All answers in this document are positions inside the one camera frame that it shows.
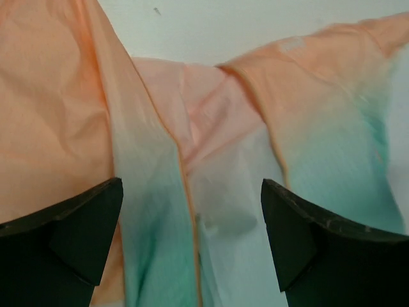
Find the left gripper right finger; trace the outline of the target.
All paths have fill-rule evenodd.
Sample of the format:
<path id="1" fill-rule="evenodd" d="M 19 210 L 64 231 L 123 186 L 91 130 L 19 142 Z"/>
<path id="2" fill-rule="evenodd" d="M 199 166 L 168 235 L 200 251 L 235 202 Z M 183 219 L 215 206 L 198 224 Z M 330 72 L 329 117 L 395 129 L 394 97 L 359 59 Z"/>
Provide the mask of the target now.
<path id="1" fill-rule="evenodd" d="M 408 237 L 356 223 L 265 179 L 261 206 L 289 306 L 407 306 Z"/>

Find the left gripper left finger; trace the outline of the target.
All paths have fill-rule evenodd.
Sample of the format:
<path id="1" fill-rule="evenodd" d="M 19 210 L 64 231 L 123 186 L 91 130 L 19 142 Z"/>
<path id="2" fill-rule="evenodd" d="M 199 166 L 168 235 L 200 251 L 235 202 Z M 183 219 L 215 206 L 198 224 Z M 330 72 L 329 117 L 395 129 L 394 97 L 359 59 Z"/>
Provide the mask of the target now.
<path id="1" fill-rule="evenodd" d="M 1 306 L 89 306 L 123 201 L 120 178 L 1 224 Z"/>

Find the orange and teal jacket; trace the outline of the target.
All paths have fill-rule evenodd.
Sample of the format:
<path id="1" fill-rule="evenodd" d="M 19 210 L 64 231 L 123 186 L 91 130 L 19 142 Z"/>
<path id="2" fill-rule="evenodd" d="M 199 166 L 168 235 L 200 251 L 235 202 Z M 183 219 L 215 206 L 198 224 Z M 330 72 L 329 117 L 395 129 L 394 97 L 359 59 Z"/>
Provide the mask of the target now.
<path id="1" fill-rule="evenodd" d="M 272 179 L 387 232 L 392 73 L 406 12 L 209 67 L 133 58 L 97 1 L 1 2 L 1 224 L 120 178 L 89 306 L 286 306 Z"/>

